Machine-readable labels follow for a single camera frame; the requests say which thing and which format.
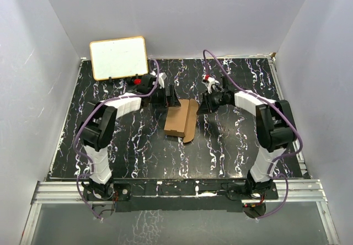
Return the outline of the brown cardboard box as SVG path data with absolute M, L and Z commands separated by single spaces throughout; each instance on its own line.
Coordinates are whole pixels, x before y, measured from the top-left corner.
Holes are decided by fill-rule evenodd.
M 190 143 L 195 137 L 199 104 L 195 99 L 179 101 L 181 106 L 168 108 L 164 133 L 167 136 L 182 138 L 183 143 Z

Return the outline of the red black stamp toy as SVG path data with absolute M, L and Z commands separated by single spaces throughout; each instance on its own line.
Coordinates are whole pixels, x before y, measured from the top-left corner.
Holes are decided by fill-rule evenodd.
M 142 81 L 142 76 L 136 74 L 133 77 L 129 77 L 127 83 L 131 86 L 139 85 Z

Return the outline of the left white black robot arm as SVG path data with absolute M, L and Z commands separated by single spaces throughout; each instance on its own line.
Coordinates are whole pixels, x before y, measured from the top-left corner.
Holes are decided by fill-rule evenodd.
M 108 146 L 110 145 L 116 120 L 129 113 L 139 111 L 152 104 L 157 109 L 180 107 L 174 85 L 166 90 L 165 73 L 145 74 L 133 81 L 134 86 L 124 94 L 100 102 L 89 103 L 92 108 L 81 123 L 75 142 L 81 142 L 83 155 L 89 161 L 89 183 L 102 200 L 109 200 L 114 193 L 110 184 L 112 172 L 109 167 Z

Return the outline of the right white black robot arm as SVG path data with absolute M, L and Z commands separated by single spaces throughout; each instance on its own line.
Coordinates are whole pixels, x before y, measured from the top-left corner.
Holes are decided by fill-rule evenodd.
M 293 131 L 295 124 L 289 102 L 267 99 L 250 90 L 231 90 L 225 76 L 222 77 L 221 87 L 209 75 L 202 77 L 202 83 L 207 90 L 202 94 L 198 115 L 214 113 L 223 105 L 232 105 L 255 116 L 256 137 L 260 147 L 242 187 L 242 194 L 258 199 L 271 188 L 276 157 L 282 155 L 297 138 Z

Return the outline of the white board orange frame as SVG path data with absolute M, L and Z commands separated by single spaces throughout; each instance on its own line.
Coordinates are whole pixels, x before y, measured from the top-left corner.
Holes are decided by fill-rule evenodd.
M 96 81 L 148 73 L 146 44 L 142 36 L 92 41 L 89 50 Z

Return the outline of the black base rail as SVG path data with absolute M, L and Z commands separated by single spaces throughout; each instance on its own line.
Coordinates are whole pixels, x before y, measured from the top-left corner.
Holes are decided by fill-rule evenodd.
M 250 204 L 279 198 L 273 180 L 250 179 L 109 179 L 98 184 L 78 178 L 79 194 L 91 204 L 110 202 L 115 212 L 140 210 L 242 212 Z

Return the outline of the aluminium frame rail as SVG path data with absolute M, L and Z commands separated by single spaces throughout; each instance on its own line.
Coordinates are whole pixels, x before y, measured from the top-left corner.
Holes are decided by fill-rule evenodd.
M 75 182 L 39 182 L 21 244 L 339 244 L 319 180 L 275 181 L 279 198 L 226 210 L 115 212 Z

